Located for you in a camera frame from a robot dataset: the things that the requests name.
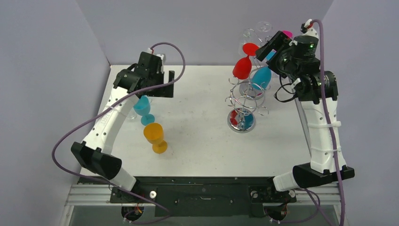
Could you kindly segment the pink wine glass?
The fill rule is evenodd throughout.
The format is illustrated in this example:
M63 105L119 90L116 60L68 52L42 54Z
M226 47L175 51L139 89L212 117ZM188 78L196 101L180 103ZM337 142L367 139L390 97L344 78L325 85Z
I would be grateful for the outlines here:
M282 31L287 37L290 39L293 38L293 33L291 31L283 30Z

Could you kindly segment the blue wine glass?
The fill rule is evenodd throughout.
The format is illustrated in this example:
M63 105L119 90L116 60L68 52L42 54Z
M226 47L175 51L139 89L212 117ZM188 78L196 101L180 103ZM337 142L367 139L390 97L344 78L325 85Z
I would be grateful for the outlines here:
M147 126L155 122L155 116L150 113L151 104L147 96L141 96L138 102L133 106L134 111L141 116L140 122Z
M268 66L261 66L259 60L253 57L253 63L255 65L255 69L253 69L250 73L250 81L251 85L256 90L267 90L270 86L272 72Z

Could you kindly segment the clear wine glass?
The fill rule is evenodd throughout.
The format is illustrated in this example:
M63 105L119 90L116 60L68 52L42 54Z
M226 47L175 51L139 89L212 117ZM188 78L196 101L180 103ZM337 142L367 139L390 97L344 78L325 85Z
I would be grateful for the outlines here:
M135 110L132 108L130 112L127 115L127 120L134 120L137 117L137 113Z

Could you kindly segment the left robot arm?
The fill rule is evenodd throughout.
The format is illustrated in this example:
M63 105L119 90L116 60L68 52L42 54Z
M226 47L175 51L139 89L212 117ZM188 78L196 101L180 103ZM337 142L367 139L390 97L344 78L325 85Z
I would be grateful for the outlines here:
M147 50L134 63L117 73L102 116L81 142L74 142L71 152L79 164L112 184L122 187L122 197L128 202L140 198L137 179L122 167L122 160L112 156L113 144L126 117L143 95L173 97L173 85L141 92L125 99L133 91L164 83L165 54Z

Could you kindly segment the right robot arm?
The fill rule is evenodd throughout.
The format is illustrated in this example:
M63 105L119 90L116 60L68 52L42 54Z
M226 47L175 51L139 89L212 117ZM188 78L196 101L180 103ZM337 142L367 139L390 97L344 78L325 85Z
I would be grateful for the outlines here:
M256 58L267 61L268 67L282 78L289 78L295 91L294 97L301 103L310 137L311 160L296 165L290 172L275 176L273 184L266 187L266 197L279 200L284 191L309 188L350 179L355 170L343 157L336 118L337 82L330 71L322 71L315 52L319 39L316 35L288 37L277 32L256 51Z

